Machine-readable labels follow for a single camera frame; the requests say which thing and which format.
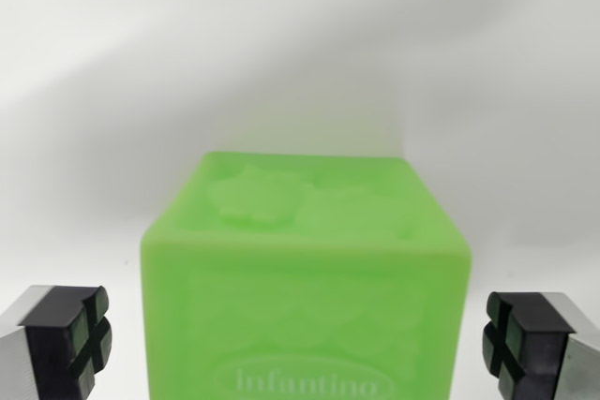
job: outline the block top face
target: block top face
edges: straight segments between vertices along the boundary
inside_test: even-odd
[[[207,235],[468,252],[399,158],[207,154],[145,239]]]

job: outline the green toy block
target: green toy block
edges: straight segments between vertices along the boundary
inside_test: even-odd
[[[208,154],[142,240],[151,399],[447,399],[470,260],[402,159]]]

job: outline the black gripper pad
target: black gripper pad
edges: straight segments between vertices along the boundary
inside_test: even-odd
[[[39,400],[88,397],[111,352],[108,307],[103,287],[57,286],[22,320]]]
[[[574,330],[539,292],[492,292],[484,361],[505,400],[552,400]]]

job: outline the white background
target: white background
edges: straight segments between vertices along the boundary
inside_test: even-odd
[[[599,70],[600,0],[0,0],[0,309],[104,285],[92,396],[145,400],[139,240],[204,152],[405,155],[472,245],[452,399],[500,398],[490,291],[600,324]]]

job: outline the infantino logo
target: infantino logo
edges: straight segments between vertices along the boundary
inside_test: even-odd
[[[356,363],[325,358],[264,357],[228,364],[217,384],[231,398],[245,400],[388,400],[394,383]]]

